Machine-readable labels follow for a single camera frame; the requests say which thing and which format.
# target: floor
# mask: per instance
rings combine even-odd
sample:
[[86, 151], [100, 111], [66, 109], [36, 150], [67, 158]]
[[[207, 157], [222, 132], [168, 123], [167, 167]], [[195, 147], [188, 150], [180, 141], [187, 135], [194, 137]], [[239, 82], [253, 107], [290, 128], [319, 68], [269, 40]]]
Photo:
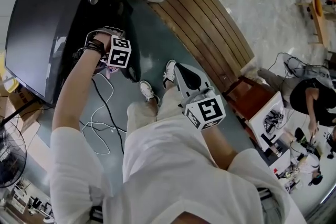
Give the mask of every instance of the floor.
[[[282, 55], [287, 52], [302, 61], [319, 65], [326, 52], [322, 46], [308, 45], [315, 41], [314, 25], [306, 10], [295, 5], [298, 0], [220, 0], [250, 44], [255, 60], [250, 67], [270, 68], [275, 74], [285, 74]], [[328, 23], [330, 50], [336, 50], [335, 26]], [[301, 127], [308, 133], [309, 119], [299, 112], [288, 111], [288, 124], [284, 129], [294, 132]], [[336, 183], [336, 162], [321, 160], [323, 184], [303, 187], [292, 197], [303, 214], [308, 213]]]
[[[177, 61], [198, 66], [197, 62], [190, 56], [178, 39], [165, 27], [154, 12], [148, 8], [143, 0], [128, 0], [134, 8], [133, 21], [141, 44], [141, 79], [148, 80], [155, 91], [162, 96], [161, 88], [162, 72], [165, 63], [174, 58]], [[279, 52], [289, 52], [301, 60], [309, 63], [322, 63], [324, 49], [321, 47], [309, 46], [307, 43], [314, 39], [312, 21], [307, 13], [295, 6], [296, 0], [221, 0], [223, 5], [230, 12], [237, 25], [242, 30], [247, 41], [251, 45], [256, 57], [252, 65], [269, 68], [276, 60]], [[330, 25], [331, 47], [336, 48], [336, 38], [333, 25]], [[284, 66], [281, 59], [272, 67], [271, 71], [277, 74], [284, 74]], [[95, 78], [103, 97], [107, 99], [111, 90], [108, 84], [100, 77]], [[133, 101], [143, 100], [138, 85], [126, 80], [121, 73], [111, 76], [111, 83], [115, 93], [109, 102], [112, 115], [116, 124], [126, 128], [126, 109]], [[100, 107], [101, 101], [91, 87], [90, 98], [85, 111], [81, 117], [83, 122], [89, 121], [91, 114]], [[234, 117], [228, 106], [225, 107], [227, 117], [221, 124], [221, 128], [228, 141], [239, 151], [251, 147], [251, 143], [244, 133], [241, 125]], [[38, 136], [50, 145], [50, 130], [52, 110], [46, 111], [39, 119], [41, 127]], [[95, 116], [95, 121], [110, 123], [107, 112], [101, 109]], [[286, 126], [292, 131], [296, 127], [303, 126], [307, 130], [308, 120], [299, 113], [294, 113]], [[99, 155], [106, 172], [111, 178], [116, 193], [122, 185], [121, 165], [122, 153], [119, 138], [115, 133], [107, 130], [100, 133], [111, 150], [109, 155]], [[106, 152], [103, 143], [92, 133], [85, 130], [86, 138], [92, 148], [97, 152]], [[27, 161], [27, 175], [33, 177], [31, 180], [37, 186], [48, 185], [46, 173], [38, 169], [32, 160]], [[293, 194], [295, 202], [305, 214], [319, 202], [336, 182], [336, 162], [322, 161], [321, 170], [324, 174], [323, 185], [303, 189]]]

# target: hand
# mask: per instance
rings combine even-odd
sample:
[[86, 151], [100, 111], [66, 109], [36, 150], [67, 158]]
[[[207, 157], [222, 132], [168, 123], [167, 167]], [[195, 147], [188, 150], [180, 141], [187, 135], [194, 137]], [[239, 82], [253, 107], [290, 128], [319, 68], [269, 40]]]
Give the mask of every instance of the hand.
[[318, 131], [316, 120], [310, 120], [309, 125], [308, 125], [308, 130], [311, 136], [314, 137]]
[[106, 52], [110, 52], [111, 49], [111, 35], [98, 33], [94, 36], [94, 39], [104, 43], [104, 49]]

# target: cardboard box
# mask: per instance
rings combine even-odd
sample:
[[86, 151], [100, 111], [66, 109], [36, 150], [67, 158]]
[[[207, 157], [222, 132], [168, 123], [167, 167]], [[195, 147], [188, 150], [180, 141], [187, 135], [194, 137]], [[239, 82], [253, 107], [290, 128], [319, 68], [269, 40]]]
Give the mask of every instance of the cardboard box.
[[[16, 110], [21, 108], [24, 104], [28, 103], [34, 98], [32, 93], [23, 86], [19, 85], [18, 88], [8, 94], [8, 97], [0, 97], [0, 115], [8, 117]], [[30, 125], [32, 125], [41, 113], [42, 104], [39, 102], [33, 103], [17, 116], [11, 122], [17, 126], [21, 133], [23, 133]]]

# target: monitor screen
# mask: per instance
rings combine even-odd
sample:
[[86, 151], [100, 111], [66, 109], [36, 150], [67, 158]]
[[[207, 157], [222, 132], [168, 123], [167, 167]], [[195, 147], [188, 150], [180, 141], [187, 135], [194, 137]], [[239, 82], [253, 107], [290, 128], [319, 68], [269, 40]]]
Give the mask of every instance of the monitor screen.
[[42, 97], [51, 57], [66, 40], [81, 0], [16, 0], [7, 33], [6, 68]]

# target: person in black shirt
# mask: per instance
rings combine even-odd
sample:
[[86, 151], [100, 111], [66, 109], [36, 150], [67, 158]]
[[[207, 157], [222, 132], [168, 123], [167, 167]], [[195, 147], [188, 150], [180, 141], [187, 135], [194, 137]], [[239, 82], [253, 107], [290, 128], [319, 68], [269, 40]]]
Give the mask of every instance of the person in black shirt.
[[281, 92], [285, 107], [309, 115], [311, 135], [316, 134], [318, 122], [323, 126], [336, 125], [336, 114], [328, 112], [328, 109], [336, 107], [336, 92], [333, 89], [317, 79], [283, 78], [264, 68], [258, 71], [258, 75], [275, 91]]

